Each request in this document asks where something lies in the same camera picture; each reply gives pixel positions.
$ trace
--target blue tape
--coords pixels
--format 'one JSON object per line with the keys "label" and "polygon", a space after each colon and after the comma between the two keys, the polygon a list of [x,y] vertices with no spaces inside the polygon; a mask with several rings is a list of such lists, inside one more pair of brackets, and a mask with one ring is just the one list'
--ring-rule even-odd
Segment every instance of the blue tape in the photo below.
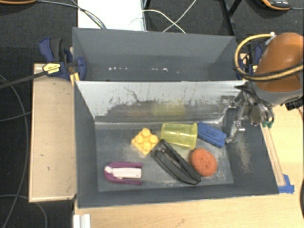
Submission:
{"label": "blue tape", "polygon": [[283,174],[283,176],[284,176],[286,185],[285,186],[281,186],[281,187],[278,186],[279,193],[290,193],[290,194],[293,194],[294,191],[295,191],[295,186],[290,184],[289,177],[287,175]]}
{"label": "blue tape", "polygon": [[227,138],[227,134],[223,133],[222,131],[214,127],[211,127],[206,123],[199,122],[198,137],[206,142],[209,142],[221,148],[225,144],[225,138]]}

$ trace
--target black plastic object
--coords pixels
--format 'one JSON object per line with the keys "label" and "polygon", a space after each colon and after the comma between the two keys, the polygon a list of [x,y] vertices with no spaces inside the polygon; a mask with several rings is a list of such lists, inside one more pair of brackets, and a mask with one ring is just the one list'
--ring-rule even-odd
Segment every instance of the black plastic object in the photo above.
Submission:
{"label": "black plastic object", "polygon": [[285,104],[288,111],[299,108],[303,105],[303,96],[295,101],[291,101]]}
{"label": "black plastic object", "polygon": [[196,185],[200,182],[200,175],[186,162],[166,141],[158,143],[155,152],[156,161],[172,176],[179,180]]}

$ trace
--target white cable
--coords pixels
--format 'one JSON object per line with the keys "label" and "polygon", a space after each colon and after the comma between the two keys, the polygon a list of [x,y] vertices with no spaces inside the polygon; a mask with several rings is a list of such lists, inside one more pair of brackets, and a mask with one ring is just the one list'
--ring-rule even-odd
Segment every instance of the white cable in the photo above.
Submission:
{"label": "white cable", "polygon": [[177,21],[175,21],[175,23],[173,23],[172,25],[170,25],[169,27],[167,27],[163,32],[166,32],[168,29],[170,29],[173,25],[178,26],[176,23],[178,23],[184,16],[185,14],[191,9],[191,7],[195,4],[197,0],[194,0],[190,6],[186,9],[186,11],[184,11],[184,13],[182,14],[182,16],[179,17],[179,19]]}
{"label": "white cable", "polygon": [[179,26],[176,24],[176,22],[174,22],[172,19],[170,19],[167,15],[165,15],[164,13],[158,11],[158,10],[154,10],[154,9],[145,9],[145,10],[142,10],[142,13],[144,12],[155,12],[155,13],[160,13],[161,15],[163,15],[167,20],[169,20],[172,25],[172,26],[176,26],[177,28],[179,28],[181,30],[182,33],[186,34],[186,32]]}

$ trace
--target cable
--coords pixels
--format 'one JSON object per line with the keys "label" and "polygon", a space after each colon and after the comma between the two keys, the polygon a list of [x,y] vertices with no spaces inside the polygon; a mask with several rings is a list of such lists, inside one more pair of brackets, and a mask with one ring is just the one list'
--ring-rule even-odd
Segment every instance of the cable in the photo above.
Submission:
{"label": "cable", "polygon": [[43,3],[50,3],[50,4],[56,4],[56,5],[62,5],[62,6],[67,6],[67,7],[72,7],[72,8],[77,8],[80,11],[84,12],[97,26],[99,26],[101,29],[107,29],[105,24],[93,13],[79,7],[79,5],[74,1],[70,0],[75,6],[67,3],[61,3],[61,2],[51,2],[51,1],[45,1],[45,0],[37,0],[37,2],[43,2]]}
{"label": "cable", "polygon": [[299,73],[299,71],[303,70],[303,64],[298,64],[294,65],[282,70],[277,70],[274,72],[266,73],[266,74],[260,74],[260,75],[252,75],[250,76],[247,74],[245,71],[243,71],[238,63],[238,55],[241,50],[241,48],[249,41],[253,39],[259,39],[259,38],[271,38],[273,34],[260,34],[260,35],[254,35],[250,36],[246,39],[244,39],[237,47],[236,52],[235,52],[235,57],[234,57],[234,62],[235,62],[235,70],[238,72],[240,76],[243,78],[250,80],[250,81],[271,81],[271,80],[278,80],[282,79],[285,77],[292,76],[294,74]]}
{"label": "cable", "polygon": [[[3,77],[2,75],[0,75],[0,78],[2,78],[3,80],[6,80],[5,77]],[[15,88],[13,86],[11,86],[11,89],[14,91],[18,101],[19,101],[19,104],[21,106],[21,109],[22,109],[22,113],[25,114],[25,109],[24,109],[24,105],[20,99],[20,96],[19,94],[17,93],[17,91],[15,90]],[[21,192],[21,187],[22,187],[22,183],[24,181],[24,178],[25,178],[25,175],[26,175],[26,172],[27,172],[27,165],[28,165],[28,158],[29,158],[29,125],[28,125],[28,120],[26,118],[26,116],[23,116],[24,117],[24,124],[25,124],[25,130],[26,130],[26,153],[25,153],[25,161],[24,161],[24,168],[23,168],[23,173],[22,173],[22,177],[21,177],[21,181],[20,181],[20,185],[18,187],[18,191],[17,191],[17,194],[16,194],[16,198],[10,208],[10,211],[9,211],[9,214],[5,220],[5,223],[4,225],[2,226],[2,228],[5,228],[10,217],[11,217],[11,214],[16,206],[16,203],[17,203],[17,200],[18,200],[18,197],[20,195],[20,192]]]}
{"label": "cable", "polygon": [[301,190],[300,190],[300,206],[304,218],[304,179],[302,181]]}
{"label": "cable", "polygon": [[[0,199],[3,199],[3,198],[15,198],[15,197],[16,197],[15,194],[0,195]],[[22,196],[22,195],[19,195],[18,198],[28,200],[27,197]],[[47,220],[48,217],[47,217],[47,214],[46,214],[44,208],[40,204],[38,204],[38,203],[34,203],[34,204],[36,204],[40,208],[40,210],[41,210],[41,212],[42,212],[42,214],[44,216],[44,221],[45,221],[44,227],[47,228],[48,227],[48,220]]]}
{"label": "cable", "polygon": [[[91,20],[93,20],[100,28],[106,29],[105,24],[104,24],[97,16],[95,16],[93,13],[91,13],[91,12],[85,10],[85,9],[82,9],[81,7],[79,7],[79,5],[78,5],[74,0],[70,0],[70,1],[71,1],[73,4],[75,4],[79,9],[83,10],[83,12],[84,12]],[[94,19],[92,19],[91,15],[93,15],[93,16],[98,20],[99,23],[97,23]]]}
{"label": "cable", "polygon": [[186,34],[186,32],[185,32],[179,25],[177,25],[176,22],[174,22],[173,20],[171,20],[171,19],[170,19],[167,15],[165,15],[164,13],[162,13],[162,12],[160,12],[160,11],[158,11],[158,10],[154,10],[154,9],[145,9],[145,10],[142,10],[142,13],[143,13],[143,12],[155,12],[155,13],[160,13],[161,15],[163,15],[167,20],[169,20],[169,21],[172,23],[172,26],[175,25],[177,28],[179,28],[179,29],[182,31],[182,33]]}
{"label": "cable", "polygon": [[70,8],[74,8],[74,9],[80,10],[80,11],[84,12],[100,28],[106,29],[104,23],[96,15],[94,15],[93,13],[91,13],[88,10],[83,9],[81,7],[78,7],[78,6],[75,6],[75,5],[71,5],[71,4],[68,4],[68,3],[53,2],[53,1],[46,1],[46,0],[36,0],[36,2],[61,5],[61,6],[66,6],[66,7],[70,7]]}
{"label": "cable", "polygon": [[258,42],[248,53],[245,54],[245,56],[241,59],[242,61],[251,53],[253,52],[261,43],[263,43],[266,39],[261,40]]}
{"label": "cable", "polygon": [[26,113],[21,114],[21,115],[18,115],[18,116],[9,117],[9,118],[5,118],[5,119],[0,119],[0,123],[2,123],[2,122],[7,122],[7,121],[11,121],[11,120],[14,120],[14,119],[17,119],[17,118],[26,116],[26,115],[30,115],[30,114],[31,114],[31,112],[26,112]]}
{"label": "cable", "polygon": [[[178,23],[178,22],[185,16],[185,14],[192,8],[192,6],[195,4],[196,1],[197,1],[197,0],[194,0],[194,1],[190,4],[190,6],[186,9],[186,11],[184,11],[184,13],[178,18],[177,21],[175,21],[174,24]],[[166,32],[166,31],[167,31],[168,29],[170,29],[172,26],[173,26],[173,24],[170,25],[169,27],[167,27],[163,32]]]}
{"label": "cable", "polygon": [[304,10],[304,8],[291,8],[292,10]]}

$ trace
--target toy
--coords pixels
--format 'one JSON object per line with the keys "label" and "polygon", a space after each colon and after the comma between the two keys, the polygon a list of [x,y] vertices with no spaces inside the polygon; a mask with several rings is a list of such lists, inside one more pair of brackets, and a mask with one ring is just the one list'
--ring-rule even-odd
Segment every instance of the toy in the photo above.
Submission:
{"label": "toy", "polygon": [[142,163],[112,162],[104,168],[107,181],[125,184],[141,185]]}
{"label": "toy", "polygon": [[143,128],[131,141],[143,155],[147,155],[157,145],[159,139],[148,128]]}

